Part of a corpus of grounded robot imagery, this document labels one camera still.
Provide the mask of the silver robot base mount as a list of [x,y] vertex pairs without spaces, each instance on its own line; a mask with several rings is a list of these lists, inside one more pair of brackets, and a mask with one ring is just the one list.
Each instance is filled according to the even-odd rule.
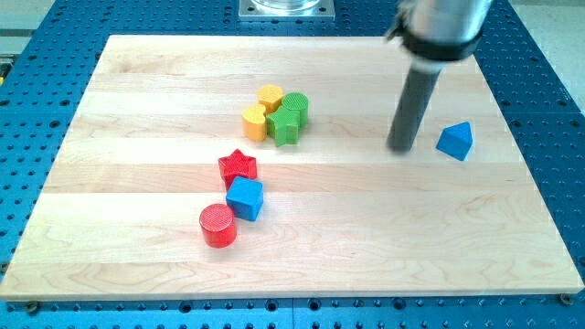
[[249,20],[335,17],[333,0],[239,0],[239,18]]

